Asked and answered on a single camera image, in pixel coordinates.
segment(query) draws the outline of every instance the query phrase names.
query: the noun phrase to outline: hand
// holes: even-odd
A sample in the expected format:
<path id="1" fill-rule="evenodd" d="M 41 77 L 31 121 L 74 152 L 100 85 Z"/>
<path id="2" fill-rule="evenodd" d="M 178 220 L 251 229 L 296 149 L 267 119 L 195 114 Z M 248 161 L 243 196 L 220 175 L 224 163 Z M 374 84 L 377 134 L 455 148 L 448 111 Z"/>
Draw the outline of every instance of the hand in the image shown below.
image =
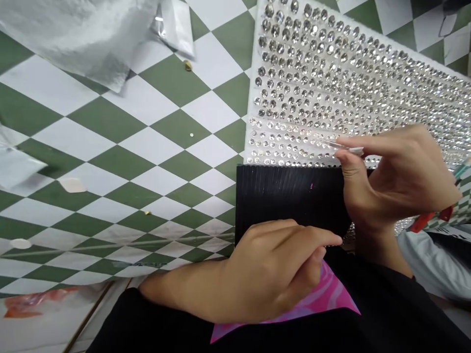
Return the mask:
<path id="1" fill-rule="evenodd" d="M 223 265 L 217 321 L 259 323 L 291 310 L 318 285 L 324 246 L 341 244 L 294 220 L 251 226 Z"/>
<path id="2" fill-rule="evenodd" d="M 361 158 L 345 150 L 335 153 L 342 164 L 345 205 L 356 228 L 375 233 L 401 219 L 441 211 L 461 199 L 439 146 L 422 125 L 337 141 L 364 147 L 365 156 L 382 156 L 368 179 Z"/>

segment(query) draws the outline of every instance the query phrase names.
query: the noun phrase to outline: checkered tile floor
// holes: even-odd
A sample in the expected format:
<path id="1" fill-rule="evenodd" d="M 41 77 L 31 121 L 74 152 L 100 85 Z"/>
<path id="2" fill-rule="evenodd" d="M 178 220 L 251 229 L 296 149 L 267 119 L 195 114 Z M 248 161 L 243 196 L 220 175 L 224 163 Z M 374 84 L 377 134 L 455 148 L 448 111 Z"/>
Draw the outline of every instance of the checkered tile floor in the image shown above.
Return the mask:
<path id="1" fill-rule="evenodd" d="M 0 296 L 231 253 L 256 0 L 186 2 L 193 72 L 166 46 L 143 43 L 121 95 L 0 32 L 3 135 L 49 165 L 0 191 Z M 470 7 L 442 39 L 437 1 L 322 2 L 468 74 Z M 87 192 L 67 193 L 57 181 L 65 177 L 79 178 Z M 17 238 L 33 246 L 13 249 Z"/>

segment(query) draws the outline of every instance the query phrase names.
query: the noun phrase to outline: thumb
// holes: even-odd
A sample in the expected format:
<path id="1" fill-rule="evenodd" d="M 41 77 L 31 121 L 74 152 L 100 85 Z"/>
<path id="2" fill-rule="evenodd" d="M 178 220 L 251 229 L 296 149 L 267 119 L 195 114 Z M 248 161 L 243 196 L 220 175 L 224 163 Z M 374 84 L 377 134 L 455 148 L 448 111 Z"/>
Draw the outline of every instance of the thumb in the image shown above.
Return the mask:
<path id="1" fill-rule="evenodd" d="M 338 150 L 334 156 L 342 165 L 345 201 L 362 200 L 366 192 L 372 191 L 365 163 L 360 157 L 347 150 Z"/>

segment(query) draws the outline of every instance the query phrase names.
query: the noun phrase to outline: rhinestone sheet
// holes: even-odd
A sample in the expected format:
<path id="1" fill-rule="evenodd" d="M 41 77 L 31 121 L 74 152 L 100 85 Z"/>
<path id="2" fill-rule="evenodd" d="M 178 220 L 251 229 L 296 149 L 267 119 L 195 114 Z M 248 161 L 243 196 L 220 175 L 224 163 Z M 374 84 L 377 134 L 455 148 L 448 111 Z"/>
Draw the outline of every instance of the rhinestone sheet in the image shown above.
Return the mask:
<path id="1" fill-rule="evenodd" d="M 471 151 L 471 84 L 456 75 L 317 1 L 260 0 L 244 163 L 336 167 L 319 137 L 421 123 L 453 168 Z"/>

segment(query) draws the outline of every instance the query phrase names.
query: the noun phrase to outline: red object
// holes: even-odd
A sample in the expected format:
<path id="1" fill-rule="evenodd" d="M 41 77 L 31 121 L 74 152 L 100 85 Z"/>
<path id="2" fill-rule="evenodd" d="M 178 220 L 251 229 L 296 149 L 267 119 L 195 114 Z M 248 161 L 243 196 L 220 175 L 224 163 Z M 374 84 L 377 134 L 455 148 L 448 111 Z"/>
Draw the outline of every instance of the red object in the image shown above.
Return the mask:
<path id="1" fill-rule="evenodd" d="M 419 233 L 425 227 L 428 221 L 433 218 L 433 216 L 435 216 L 435 212 L 420 215 L 419 218 L 417 218 L 414 224 L 412 225 L 411 231 L 413 231 L 414 233 Z"/>
<path id="2" fill-rule="evenodd" d="M 451 218 L 451 215 L 453 214 L 453 209 L 454 205 L 450 206 L 449 208 L 444 209 L 442 212 L 440 212 L 439 218 L 444 221 L 449 221 Z"/>

